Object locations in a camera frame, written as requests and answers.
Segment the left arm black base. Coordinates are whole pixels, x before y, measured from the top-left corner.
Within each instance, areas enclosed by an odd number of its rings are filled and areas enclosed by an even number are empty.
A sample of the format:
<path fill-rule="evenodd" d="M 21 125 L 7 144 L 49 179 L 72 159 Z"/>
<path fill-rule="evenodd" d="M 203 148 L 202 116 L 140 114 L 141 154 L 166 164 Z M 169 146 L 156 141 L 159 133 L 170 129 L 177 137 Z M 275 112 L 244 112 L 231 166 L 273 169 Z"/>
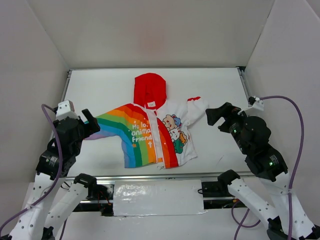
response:
<path fill-rule="evenodd" d="M 103 217 L 112 217 L 114 215 L 113 197 L 113 184 L 97 185 L 97 189 L 94 193 L 94 197 L 91 199 L 91 203 L 86 205 L 88 211 L 100 213 Z"/>

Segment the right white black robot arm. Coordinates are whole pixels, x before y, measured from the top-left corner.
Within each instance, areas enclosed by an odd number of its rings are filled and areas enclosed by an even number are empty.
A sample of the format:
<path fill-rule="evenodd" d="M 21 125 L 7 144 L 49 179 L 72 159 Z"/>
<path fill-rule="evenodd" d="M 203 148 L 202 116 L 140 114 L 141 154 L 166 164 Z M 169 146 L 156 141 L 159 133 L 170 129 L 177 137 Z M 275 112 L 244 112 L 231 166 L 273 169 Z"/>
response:
<path fill-rule="evenodd" d="M 218 129 L 232 135 L 249 170 L 264 185 L 273 204 L 264 201 L 231 169 L 218 176 L 218 192 L 239 199 L 264 225 L 271 240 L 318 240 L 320 227 L 308 218 L 290 188 L 290 172 L 281 153 L 269 144 L 271 130 L 266 122 L 229 102 L 208 108 L 205 113 L 210 126 L 224 119 Z"/>

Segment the rainbow hooded kids jacket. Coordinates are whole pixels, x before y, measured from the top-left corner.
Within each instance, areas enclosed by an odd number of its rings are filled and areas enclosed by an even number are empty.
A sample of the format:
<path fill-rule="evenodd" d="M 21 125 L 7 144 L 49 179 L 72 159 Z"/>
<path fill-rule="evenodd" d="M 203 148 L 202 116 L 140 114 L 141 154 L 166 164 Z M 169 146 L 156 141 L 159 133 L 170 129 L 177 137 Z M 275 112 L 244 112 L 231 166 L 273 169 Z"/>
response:
<path fill-rule="evenodd" d="M 200 96 L 170 101 L 166 86 L 156 73 L 135 77 L 133 102 L 98 115 L 100 130 L 88 139 L 120 137 L 125 168 L 163 163 L 171 169 L 196 158 L 188 127 L 204 115 L 209 104 Z"/>

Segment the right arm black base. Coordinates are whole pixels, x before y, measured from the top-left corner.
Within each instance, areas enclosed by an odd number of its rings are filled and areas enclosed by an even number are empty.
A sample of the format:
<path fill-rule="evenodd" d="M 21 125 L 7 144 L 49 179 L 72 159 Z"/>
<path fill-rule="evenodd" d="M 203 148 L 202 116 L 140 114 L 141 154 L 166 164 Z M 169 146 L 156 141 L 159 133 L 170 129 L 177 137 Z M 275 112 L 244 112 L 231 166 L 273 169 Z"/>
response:
<path fill-rule="evenodd" d="M 225 188 L 219 181 L 203 181 L 201 183 L 201 192 L 204 198 L 226 196 Z"/>

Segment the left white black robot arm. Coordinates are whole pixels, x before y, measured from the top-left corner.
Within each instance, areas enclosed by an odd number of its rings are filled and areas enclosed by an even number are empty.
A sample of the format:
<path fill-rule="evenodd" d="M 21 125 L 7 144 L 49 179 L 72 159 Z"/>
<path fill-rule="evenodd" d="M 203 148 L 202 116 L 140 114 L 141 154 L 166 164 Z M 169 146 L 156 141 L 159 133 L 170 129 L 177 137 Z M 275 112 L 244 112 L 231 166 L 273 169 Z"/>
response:
<path fill-rule="evenodd" d="M 81 173 L 75 177 L 70 188 L 58 203 L 56 194 L 65 182 L 70 168 L 81 152 L 82 141 L 98 132 L 98 121 L 88 109 L 82 110 L 87 121 L 70 109 L 60 117 L 62 108 L 55 109 L 56 119 L 49 120 L 53 139 L 39 157 L 34 184 L 23 210 L 6 220 L 1 228 L 14 219 L 15 227 L 9 234 L 1 235 L 2 240 L 56 240 L 63 234 L 67 219 L 83 200 L 91 200 L 98 194 L 97 179 Z"/>

